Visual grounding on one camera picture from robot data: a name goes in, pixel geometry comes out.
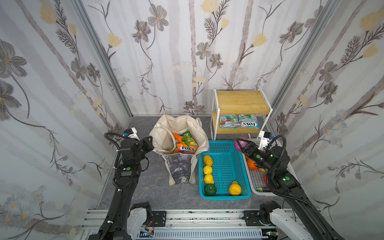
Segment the purple onion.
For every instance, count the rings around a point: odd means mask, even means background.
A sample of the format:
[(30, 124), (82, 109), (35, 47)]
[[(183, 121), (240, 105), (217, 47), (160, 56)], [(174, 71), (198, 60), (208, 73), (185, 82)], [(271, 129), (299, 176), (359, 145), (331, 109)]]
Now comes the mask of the purple onion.
[(243, 137), (236, 138), (234, 141), (234, 145), (235, 145), (236, 150), (238, 150), (240, 152), (243, 152), (248, 144), (249, 144), (249, 140), (247, 138), (243, 138)]

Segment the orange carrot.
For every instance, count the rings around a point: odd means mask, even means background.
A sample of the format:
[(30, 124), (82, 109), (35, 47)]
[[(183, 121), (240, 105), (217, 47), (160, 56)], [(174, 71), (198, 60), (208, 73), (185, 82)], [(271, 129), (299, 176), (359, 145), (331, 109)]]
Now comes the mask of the orange carrot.
[(179, 143), (183, 143), (184, 140), (183, 140), (183, 136), (181, 135), (177, 135), (177, 134), (173, 134), (173, 137), (175, 138), (175, 140)]

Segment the orange snack bag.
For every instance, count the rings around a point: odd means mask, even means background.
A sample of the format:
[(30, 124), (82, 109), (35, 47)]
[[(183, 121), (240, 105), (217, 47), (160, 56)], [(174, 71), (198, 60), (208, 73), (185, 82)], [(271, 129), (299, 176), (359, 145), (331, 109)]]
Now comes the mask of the orange snack bag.
[(198, 148), (199, 147), (187, 147), (185, 144), (177, 144), (174, 153), (194, 155)]

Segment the green snack bag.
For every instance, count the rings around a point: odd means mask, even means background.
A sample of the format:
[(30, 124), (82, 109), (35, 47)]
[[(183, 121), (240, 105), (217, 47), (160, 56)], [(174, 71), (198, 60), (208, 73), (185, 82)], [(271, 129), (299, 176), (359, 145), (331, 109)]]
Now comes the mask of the green snack bag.
[(199, 145), (193, 139), (190, 131), (186, 131), (182, 134), (182, 141), (187, 147), (198, 147)]

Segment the cream canvas tote bag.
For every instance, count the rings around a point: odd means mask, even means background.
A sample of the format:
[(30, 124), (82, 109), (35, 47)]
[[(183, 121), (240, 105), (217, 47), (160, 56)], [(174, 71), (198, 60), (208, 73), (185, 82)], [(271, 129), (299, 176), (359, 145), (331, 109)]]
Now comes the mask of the cream canvas tote bag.
[(150, 132), (154, 151), (164, 159), (170, 174), (169, 185), (195, 184), (198, 155), (209, 148), (207, 134), (199, 118), (164, 114)]

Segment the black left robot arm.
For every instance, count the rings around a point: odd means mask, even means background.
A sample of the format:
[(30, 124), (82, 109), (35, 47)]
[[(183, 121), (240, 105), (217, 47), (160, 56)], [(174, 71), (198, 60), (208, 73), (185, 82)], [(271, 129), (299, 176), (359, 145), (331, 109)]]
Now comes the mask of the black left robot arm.
[(153, 220), (149, 203), (138, 204), (138, 210), (144, 211), (144, 217), (139, 220), (131, 213), (131, 201), (144, 170), (141, 161), (148, 159), (146, 154), (154, 150), (153, 137), (143, 140), (129, 138), (124, 135), (105, 133), (104, 137), (117, 147), (117, 157), (114, 163), (114, 178), (112, 183), (115, 193), (103, 224), (96, 234), (90, 235), (89, 240), (134, 240), (140, 228)]

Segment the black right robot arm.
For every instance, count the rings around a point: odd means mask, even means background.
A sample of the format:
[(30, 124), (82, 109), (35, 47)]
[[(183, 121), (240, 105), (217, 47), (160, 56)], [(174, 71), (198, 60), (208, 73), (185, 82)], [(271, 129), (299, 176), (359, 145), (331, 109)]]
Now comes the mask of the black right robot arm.
[(235, 143), (245, 157), (252, 160), (258, 168), (266, 173), (266, 185), (271, 193), (282, 197), (296, 212), (307, 231), (295, 230), (299, 228), (297, 222), (278, 221), (278, 211), (283, 209), (276, 202), (271, 201), (260, 205), (259, 219), (263, 224), (274, 224), (281, 228), (289, 238), (314, 240), (342, 240), (343, 237), (325, 220), (307, 197), (299, 181), (288, 171), (290, 157), (286, 151), (286, 139), (282, 135), (276, 136), (265, 150), (261, 150), (255, 142), (237, 138)]

